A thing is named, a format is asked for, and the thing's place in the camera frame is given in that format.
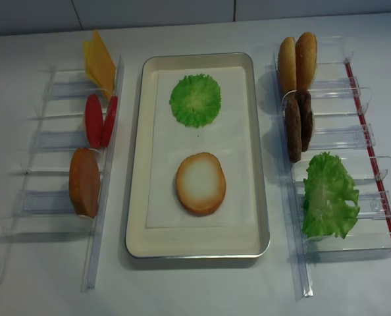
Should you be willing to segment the yellow cheese slice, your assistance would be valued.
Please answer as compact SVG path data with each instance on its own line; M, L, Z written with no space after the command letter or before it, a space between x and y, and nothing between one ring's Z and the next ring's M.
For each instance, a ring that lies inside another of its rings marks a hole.
M90 79L94 84L98 85L97 80L94 78L93 74L90 70L90 64L89 64L89 54L90 54L90 41L84 41L84 60L85 60L85 73L88 79Z

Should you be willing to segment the right clear acrylic rack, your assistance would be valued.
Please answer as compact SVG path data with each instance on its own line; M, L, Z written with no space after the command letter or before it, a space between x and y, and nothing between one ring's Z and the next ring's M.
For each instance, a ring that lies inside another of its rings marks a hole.
M285 125L285 109L294 93L284 92L280 86L277 58L269 67L274 93L272 146L299 297L313 295L310 268L316 263L391 257L391 196L384 186L391 158L375 152L375 127L367 119L372 91L360 86L353 73L350 38L319 38L317 47L315 77L309 89L313 131L307 151L296 162L288 155ZM313 203L312 181L327 184L332 174L347 176L348 186L355 192L336 202L350 214L348 228L310 234L305 208Z

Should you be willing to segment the toasted bun bottom slice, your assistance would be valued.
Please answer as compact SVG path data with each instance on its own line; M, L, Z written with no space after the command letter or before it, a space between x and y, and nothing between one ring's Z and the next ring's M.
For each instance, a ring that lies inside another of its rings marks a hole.
M178 200L192 214L214 213L226 194L226 178L219 160L207 152L185 158L176 172L175 188Z

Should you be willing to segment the right bun top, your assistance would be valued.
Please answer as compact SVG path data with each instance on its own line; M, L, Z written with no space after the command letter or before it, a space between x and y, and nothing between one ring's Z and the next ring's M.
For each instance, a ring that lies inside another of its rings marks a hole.
M297 89L309 89L317 65L317 38L311 32L303 33L295 44Z

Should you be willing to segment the left bun top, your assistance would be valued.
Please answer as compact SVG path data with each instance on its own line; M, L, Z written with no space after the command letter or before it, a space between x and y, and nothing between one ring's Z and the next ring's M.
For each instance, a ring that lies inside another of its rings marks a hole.
M287 37L280 44L278 52L278 78L283 93L296 89L295 39Z

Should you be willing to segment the white paper tray liner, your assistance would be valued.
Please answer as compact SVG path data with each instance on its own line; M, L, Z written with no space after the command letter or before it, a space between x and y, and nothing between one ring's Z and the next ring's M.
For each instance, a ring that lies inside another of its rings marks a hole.
M190 74L209 74L221 88L221 109L211 124L190 128L176 121L169 99L179 80ZM181 162L199 152L218 158L226 178L226 195L211 215L198 217L183 208L175 191ZM157 83L148 228L242 226L255 214L253 164L246 90L241 67L162 70Z

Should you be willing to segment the red tomato slice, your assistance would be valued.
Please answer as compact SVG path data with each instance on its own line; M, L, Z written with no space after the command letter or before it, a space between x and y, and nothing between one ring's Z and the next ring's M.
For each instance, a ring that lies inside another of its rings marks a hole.
M117 114L118 97L112 96L107 107L105 121L101 132L101 147L107 147L111 140Z
M84 113L86 137L91 147L101 147L101 130L103 128L103 113L98 96L93 93L86 101Z

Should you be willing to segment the brown meat patty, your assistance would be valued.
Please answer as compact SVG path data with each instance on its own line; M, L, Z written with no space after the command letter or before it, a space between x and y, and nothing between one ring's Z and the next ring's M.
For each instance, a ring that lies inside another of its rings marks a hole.
M285 108L285 125L289 159L296 163L301 159L301 117L298 102L292 96Z
M300 89L295 92L298 102L301 119L301 151L308 149L313 133L313 112L311 109L311 95L307 89Z

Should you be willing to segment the left clear acrylic rack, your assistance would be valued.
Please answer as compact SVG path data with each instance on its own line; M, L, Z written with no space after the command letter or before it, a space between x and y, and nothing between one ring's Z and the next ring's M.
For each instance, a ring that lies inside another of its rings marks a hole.
M84 132L86 99L96 94L103 112L108 103L82 69L52 67L48 76L30 117L36 127L26 142L27 156L13 172L22 184L13 208L0 215L0 284L14 244L85 240L82 291L87 292L95 287L97 278L115 139L105 148L90 149L101 176L97 215L77 215L69 198L68 174L75 150L90 148Z

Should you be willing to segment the orange cheese slice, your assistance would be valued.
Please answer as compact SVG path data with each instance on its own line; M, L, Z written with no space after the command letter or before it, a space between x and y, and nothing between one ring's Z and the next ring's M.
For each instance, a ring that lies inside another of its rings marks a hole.
M97 30L93 31L90 42L89 64L91 73L97 80L97 87L101 89L105 99L110 100L115 87L115 64Z

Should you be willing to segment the metal serving tray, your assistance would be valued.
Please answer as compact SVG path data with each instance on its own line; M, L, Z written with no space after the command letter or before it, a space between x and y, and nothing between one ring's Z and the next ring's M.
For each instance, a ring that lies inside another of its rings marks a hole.
M255 214L252 224L242 226L148 228L151 160L157 83L162 70L241 67L246 72L249 108ZM267 202L261 137L255 99L253 63L245 53L152 57L142 69L142 86L136 144L130 185L125 245L137 258L259 257L269 245Z

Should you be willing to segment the brown bun slice in rack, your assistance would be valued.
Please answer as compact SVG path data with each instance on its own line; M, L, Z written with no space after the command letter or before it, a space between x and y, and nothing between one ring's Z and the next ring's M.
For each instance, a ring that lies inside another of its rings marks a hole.
M101 186L100 173L93 151L78 148L71 159L69 197L77 215L95 218Z

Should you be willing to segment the clear acrylic rack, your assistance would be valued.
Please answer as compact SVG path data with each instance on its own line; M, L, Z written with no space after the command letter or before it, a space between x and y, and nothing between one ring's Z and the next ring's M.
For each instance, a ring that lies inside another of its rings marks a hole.
M84 132L86 99L96 94L103 112L108 103L82 69L52 67L48 76L30 117L36 127L26 142L27 156L13 172L22 184L13 208L0 215L0 284L14 244L85 240L82 291L87 292L95 287L97 278L115 139L105 148L90 149L101 176L97 215L77 215L69 198L68 174L75 150L90 148Z
M353 73L350 38L319 38L317 47L315 77L309 89L313 131L307 151L296 162L288 155L285 125L285 109L294 93L284 92L280 86L277 58L269 67L274 93L272 146L299 297L313 295L310 268L316 263L391 257L391 196L384 186L391 158L375 152L375 127L367 119L372 91L360 86ZM332 174L347 176L348 186L355 192L336 202L350 214L348 228L310 234L305 208L313 203L312 181L327 184Z

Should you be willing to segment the large green lettuce leaf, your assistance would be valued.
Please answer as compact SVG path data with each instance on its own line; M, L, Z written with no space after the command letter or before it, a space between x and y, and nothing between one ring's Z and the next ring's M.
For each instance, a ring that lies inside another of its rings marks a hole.
M345 238L357 222L360 206L359 190L341 158L328 152L315 155L303 183L301 231L307 238L331 235Z

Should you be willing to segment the front brown meat patty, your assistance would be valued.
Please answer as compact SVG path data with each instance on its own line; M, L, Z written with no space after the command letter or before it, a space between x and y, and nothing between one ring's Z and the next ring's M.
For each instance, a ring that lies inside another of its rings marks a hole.
M285 108L285 125L289 159L296 163L301 159L301 117L298 102L292 96Z

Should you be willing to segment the rear brown meat patty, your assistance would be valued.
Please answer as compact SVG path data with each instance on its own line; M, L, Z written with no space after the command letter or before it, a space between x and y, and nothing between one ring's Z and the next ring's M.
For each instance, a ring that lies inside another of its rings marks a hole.
M301 151L308 149L313 133L313 112L311 109L311 95L307 89L300 89L295 92L298 102L301 119Z

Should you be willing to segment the flat green lettuce leaf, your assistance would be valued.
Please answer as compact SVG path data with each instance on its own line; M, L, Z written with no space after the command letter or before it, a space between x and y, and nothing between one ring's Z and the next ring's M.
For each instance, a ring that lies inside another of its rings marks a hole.
M211 124L221 109L221 87L209 74L188 75L173 88L169 105L177 122L201 128Z

